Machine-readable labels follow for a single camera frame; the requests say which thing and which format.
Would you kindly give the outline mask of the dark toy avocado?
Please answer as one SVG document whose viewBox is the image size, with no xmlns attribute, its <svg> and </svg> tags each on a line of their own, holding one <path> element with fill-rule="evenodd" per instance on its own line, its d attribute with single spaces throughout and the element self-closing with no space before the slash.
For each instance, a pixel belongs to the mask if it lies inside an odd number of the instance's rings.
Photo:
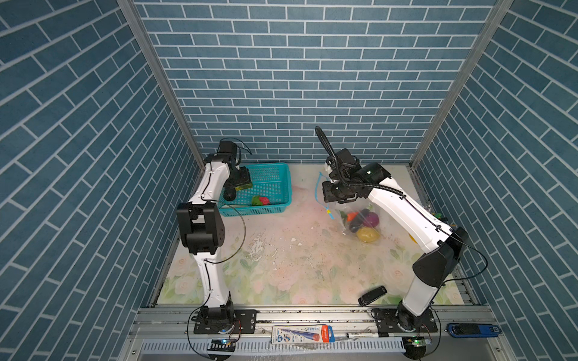
<svg viewBox="0 0 578 361">
<path fill-rule="evenodd" d="M 224 190 L 223 197 L 224 200 L 227 202 L 232 202 L 236 199 L 236 189 L 235 188 L 228 188 Z"/>
</svg>

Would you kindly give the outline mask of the teal plastic basket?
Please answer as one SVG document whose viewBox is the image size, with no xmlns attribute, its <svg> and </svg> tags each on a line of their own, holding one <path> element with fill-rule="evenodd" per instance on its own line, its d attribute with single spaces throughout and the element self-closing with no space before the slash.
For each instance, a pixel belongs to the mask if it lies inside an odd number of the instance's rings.
<svg viewBox="0 0 578 361">
<path fill-rule="evenodd" d="M 252 188 L 238 191 L 236 199 L 228 202 L 224 192 L 218 201 L 219 212 L 225 217 L 282 213 L 292 202 L 291 172 L 286 163 L 250 164 Z M 255 196 L 269 200 L 268 205 L 253 205 Z"/>
</svg>

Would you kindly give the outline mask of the clear zip top bag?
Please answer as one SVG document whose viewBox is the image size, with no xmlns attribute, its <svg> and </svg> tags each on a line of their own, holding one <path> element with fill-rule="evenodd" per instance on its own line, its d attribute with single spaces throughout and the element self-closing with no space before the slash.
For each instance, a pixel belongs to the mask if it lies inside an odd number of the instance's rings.
<svg viewBox="0 0 578 361">
<path fill-rule="evenodd" d="M 382 239 L 381 216 L 376 206 L 367 199 L 357 198 L 340 204 L 331 202 L 331 182 L 319 172 L 315 184 L 315 200 L 323 207 L 329 218 L 335 221 L 341 233 L 349 239 L 371 244 Z"/>
</svg>

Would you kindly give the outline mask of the purple toy onion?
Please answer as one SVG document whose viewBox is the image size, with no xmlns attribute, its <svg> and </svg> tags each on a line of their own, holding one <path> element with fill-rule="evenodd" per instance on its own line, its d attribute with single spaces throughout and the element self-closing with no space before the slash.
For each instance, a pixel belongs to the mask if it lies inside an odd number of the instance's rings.
<svg viewBox="0 0 578 361">
<path fill-rule="evenodd" d="M 371 211 L 367 213 L 363 220 L 363 225 L 370 228 L 378 227 L 379 223 L 380 220 L 378 214 Z"/>
</svg>

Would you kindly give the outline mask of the yellow toy lemon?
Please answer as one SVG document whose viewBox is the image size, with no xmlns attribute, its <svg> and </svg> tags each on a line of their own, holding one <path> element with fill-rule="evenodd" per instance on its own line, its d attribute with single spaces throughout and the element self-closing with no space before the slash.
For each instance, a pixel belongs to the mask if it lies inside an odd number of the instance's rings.
<svg viewBox="0 0 578 361">
<path fill-rule="evenodd" d="M 372 227 L 361 227 L 356 232 L 357 238 L 364 243 L 373 243 L 379 240 L 380 234 Z"/>
</svg>

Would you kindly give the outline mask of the orange toy carrot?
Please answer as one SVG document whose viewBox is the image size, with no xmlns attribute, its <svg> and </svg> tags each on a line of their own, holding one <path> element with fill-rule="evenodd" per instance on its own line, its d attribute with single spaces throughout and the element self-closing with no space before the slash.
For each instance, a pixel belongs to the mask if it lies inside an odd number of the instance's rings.
<svg viewBox="0 0 578 361">
<path fill-rule="evenodd" d="M 352 222 L 352 221 L 356 218 L 356 216 L 358 216 L 358 212 L 348 213 L 348 214 L 346 215 L 346 221 L 347 221 L 347 222 Z"/>
</svg>

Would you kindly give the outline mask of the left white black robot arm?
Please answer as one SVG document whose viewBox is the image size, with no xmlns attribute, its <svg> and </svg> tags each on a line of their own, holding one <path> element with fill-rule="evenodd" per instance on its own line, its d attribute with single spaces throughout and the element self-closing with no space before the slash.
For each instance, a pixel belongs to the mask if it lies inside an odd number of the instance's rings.
<svg viewBox="0 0 578 361">
<path fill-rule="evenodd" d="M 241 331 L 224 280 L 223 264 L 229 258 L 220 258 L 226 230 L 218 201 L 222 192 L 235 197 L 237 184 L 247 174 L 232 151 L 212 153 L 206 157 L 203 177 L 192 197 L 176 209 L 182 245 L 193 255 L 203 286 L 203 303 L 197 309 L 198 333 Z"/>
</svg>

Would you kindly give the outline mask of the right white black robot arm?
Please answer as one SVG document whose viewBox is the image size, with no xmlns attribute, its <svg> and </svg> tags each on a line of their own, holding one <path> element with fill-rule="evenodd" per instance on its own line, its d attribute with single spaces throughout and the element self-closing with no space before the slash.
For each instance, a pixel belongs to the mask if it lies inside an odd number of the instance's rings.
<svg viewBox="0 0 578 361">
<path fill-rule="evenodd" d="M 347 149 L 328 150 L 328 154 L 325 168 L 329 179 L 322 184 L 324 201 L 346 204 L 367 199 L 408 231 L 422 250 L 412 265 L 414 278 L 409 291 L 396 311 L 398 326 L 413 332 L 422 325 L 431 302 L 458 264 L 468 234 L 427 212 L 378 163 L 361 166 Z"/>
</svg>

